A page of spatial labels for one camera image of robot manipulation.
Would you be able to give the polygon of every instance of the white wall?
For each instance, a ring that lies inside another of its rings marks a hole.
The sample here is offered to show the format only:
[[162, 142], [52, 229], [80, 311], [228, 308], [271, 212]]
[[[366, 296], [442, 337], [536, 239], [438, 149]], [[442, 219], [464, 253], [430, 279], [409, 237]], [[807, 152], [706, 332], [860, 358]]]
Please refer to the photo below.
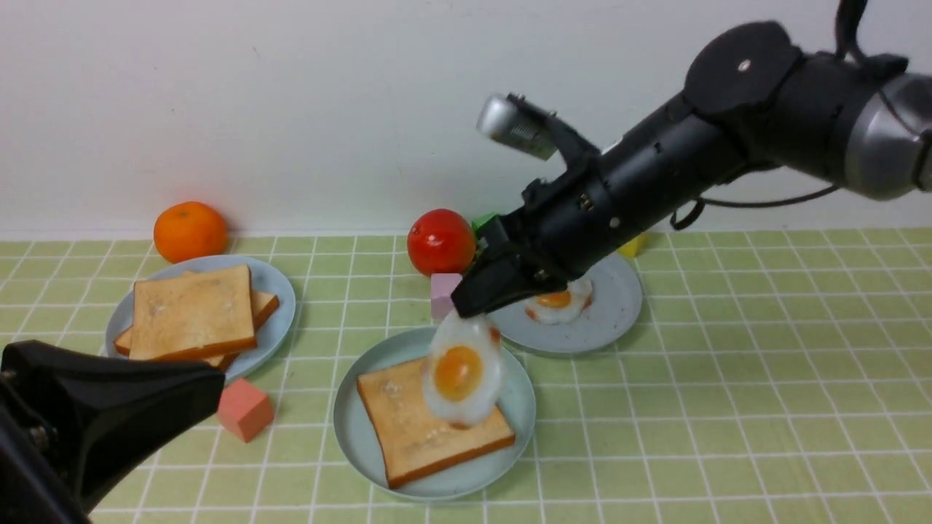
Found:
[[[834, 0], [3, 0], [0, 236], [138, 236], [201, 199], [238, 228], [407, 229], [509, 211], [544, 164], [474, 130], [524, 92], [598, 145], [681, 89], [696, 52], [774, 18], [831, 48]], [[867, 52], [932, 73], [932, 2], [875, 0]], [[505, 182], [495, 181], [505, 175]], [[790, 172], [709, 193], [821, 187]], [[697, 228], [932, 224], [929, 198], [709, 210]]]

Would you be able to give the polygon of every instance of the fried egg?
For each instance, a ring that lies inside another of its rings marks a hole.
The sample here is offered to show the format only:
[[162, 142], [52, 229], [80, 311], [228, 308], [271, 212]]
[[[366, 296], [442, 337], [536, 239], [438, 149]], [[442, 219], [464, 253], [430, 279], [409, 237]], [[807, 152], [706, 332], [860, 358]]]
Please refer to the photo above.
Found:
[[505, 381], [501, 334], [479, 315], [451, 311], [437, 327], [421, 368], [424, 403], [434, 417], [472, 427], [492, 412]]
[[565, 291], [538, 295], [525, 300], [525, 313], [541, 324], [566, 324], [579, 318], [592, 304], [592, 281], [579, 279]]

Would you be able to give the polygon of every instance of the bread slice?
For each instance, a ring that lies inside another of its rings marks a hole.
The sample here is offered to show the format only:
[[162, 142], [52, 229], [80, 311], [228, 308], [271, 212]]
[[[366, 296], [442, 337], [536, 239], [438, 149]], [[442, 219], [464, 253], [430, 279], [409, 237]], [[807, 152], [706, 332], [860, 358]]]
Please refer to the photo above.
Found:
[[196, 360], [254, 349], [249, 266], [133, 286], [131, 360]]
[[508, 448], [515, 435], [498, 407], [482, 423], [455, 429], [435, 418], [421, 393], [424, 358], [361, 375], [356, 389], [363, 399], [382, 448], [389, 488], [439, 473]]
[[[185, 271], [182, 273], [183, 276], [195, 275], [197, 274], [194, 271]], [[252, 302], [253, 302], [253, 326], [255, 331], [259, 331], [263, 325], [265, 325], [268, 317], [272, 316], [272, 313], [279, 308], [281, 304], [278, 296], [272, 295], [271, 293], [265, 293], [263, 291], [252, 291]], [[132, 347], [132, 326], [126, 328], [123, 333], [120, 333], [119, 336], [114, 340], [114, 348], [116, 352], [123, 356], [130, 356], [130, 348]], [[220, 369], [221, 371], [227, 371], [229, 367], [233, 364], [233, 361], [240, 356], [239, 353], [233, 353], [224, 356], [218, 356], [206, 359], [207, 363]]]

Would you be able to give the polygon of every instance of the pink block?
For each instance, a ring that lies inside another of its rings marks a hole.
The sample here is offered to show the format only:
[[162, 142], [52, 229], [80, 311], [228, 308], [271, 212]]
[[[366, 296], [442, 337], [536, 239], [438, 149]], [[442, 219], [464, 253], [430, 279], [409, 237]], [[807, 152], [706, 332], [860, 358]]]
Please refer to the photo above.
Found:
[[443, 320], [453, 310], [450, 295], [463, 280], [459, 273], [435, 273], [431, 275], [431, 316]]
[[249, 443], [275, 418], [268, 395], [246, 379], [239, 379], [220, 395], [217, 419], [227, 431]]

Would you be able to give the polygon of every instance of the tomato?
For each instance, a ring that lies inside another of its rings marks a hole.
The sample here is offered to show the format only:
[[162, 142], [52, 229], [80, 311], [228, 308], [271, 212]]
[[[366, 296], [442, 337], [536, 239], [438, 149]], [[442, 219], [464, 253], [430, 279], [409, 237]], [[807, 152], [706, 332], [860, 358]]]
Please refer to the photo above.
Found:
[[425, 276], [466, 271], [473, 262], [475, 247], [469, 222], [448, 209], [425, 213], [408, 231], [408, 257]]

